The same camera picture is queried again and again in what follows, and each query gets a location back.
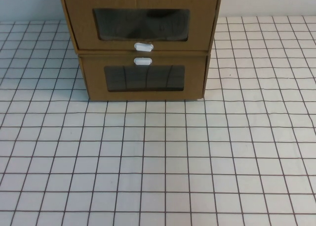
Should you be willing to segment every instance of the drawer front panel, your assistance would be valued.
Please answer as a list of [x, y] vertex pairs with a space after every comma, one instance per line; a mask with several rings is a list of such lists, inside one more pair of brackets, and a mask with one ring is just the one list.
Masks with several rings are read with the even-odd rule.
[[183, 100], [202, 97], [206, 57], [81, 56], [91, 100]]
[[78, 50], [207, 51], [217, 0], [65, 0]]

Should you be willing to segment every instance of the stacked drawers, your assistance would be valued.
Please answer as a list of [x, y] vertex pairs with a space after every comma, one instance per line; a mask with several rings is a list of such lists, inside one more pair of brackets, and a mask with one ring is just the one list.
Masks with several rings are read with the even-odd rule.
[[62, 0], [92, 101], [202, 98], [220, 0]]

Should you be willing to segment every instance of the grid mat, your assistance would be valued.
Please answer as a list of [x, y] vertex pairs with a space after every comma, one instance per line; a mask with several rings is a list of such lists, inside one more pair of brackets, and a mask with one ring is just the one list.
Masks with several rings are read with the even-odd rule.
[[220, 18], [205, 99], [97, 103], [65, 21], [0, 23], [0, 225], [315, 226], [315, 39]]

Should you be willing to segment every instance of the white drawer handle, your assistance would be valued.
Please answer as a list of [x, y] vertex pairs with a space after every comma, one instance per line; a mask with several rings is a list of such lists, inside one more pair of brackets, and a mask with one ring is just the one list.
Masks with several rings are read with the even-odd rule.
[[152, 44], [145, 44], [140, 42], [135, 43], [134, 47], [136, 48], [136, 51], [140, 52], [151, 52], [154, 48]]
[[149, 66], [152, 62], [151, 58], [138, 57], [134, 59], [135, 65], [138, 66]]

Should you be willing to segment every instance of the drawer window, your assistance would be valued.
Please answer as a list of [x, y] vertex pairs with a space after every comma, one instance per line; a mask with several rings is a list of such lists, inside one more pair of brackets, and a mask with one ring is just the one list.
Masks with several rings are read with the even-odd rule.
[[94, 9], [100, 40], [187, 41], [188, 9]]
[[106, 66], [109, 92], [183, 91], [184, 66]]

